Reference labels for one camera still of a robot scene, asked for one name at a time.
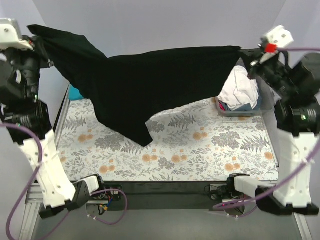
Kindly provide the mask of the black t shirt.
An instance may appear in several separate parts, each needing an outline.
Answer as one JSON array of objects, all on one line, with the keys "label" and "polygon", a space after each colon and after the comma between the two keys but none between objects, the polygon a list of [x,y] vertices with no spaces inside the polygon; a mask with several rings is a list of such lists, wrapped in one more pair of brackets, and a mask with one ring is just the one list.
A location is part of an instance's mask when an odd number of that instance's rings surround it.
[{"label": "black t shirt", "polygon": [[239,46],[188,47],[107,57],[83,35],[41,25],[48,58],[80,94],[97,120],[145,147],[155,114],[220,94],[239,60]]}]

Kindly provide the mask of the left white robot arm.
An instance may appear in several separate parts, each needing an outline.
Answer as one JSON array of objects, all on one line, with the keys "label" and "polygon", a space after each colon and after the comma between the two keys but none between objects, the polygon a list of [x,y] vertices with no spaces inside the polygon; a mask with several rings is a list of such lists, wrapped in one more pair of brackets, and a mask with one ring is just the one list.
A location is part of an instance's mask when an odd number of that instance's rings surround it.
[{"label": "left white robot arm", "polygon": [[48,106],[38,99],[40,70],[51,62],[38,37],[4,36],[0,52],[0,102],[3,121],[11,139],[27,157],[36,172],[42,190],[42,219],[53,217],[64,209],[81,208],[91,198],[101,200],[106,187],[98,174],[70,182],[55,144]]}]

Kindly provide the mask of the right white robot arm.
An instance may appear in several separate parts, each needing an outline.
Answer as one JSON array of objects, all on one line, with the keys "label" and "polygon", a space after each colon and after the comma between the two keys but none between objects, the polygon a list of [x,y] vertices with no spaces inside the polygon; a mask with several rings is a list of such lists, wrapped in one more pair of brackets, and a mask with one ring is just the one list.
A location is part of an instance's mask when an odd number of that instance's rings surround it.
[{"label": "right white robot arm", "polygon": [[316,216],[319,208],[310,195],[311,161],[320,149],[320,55],[305,54],[290,67],[276,54],[262,59],[257,50],[241,53],[250,78],[261,78],[280,97],[274,106],[280,144],[278,180],[264,184],[248,174],[234,173],[226,181],[227,195],[252,198],[257,207],[273,215],[293,213]]}]

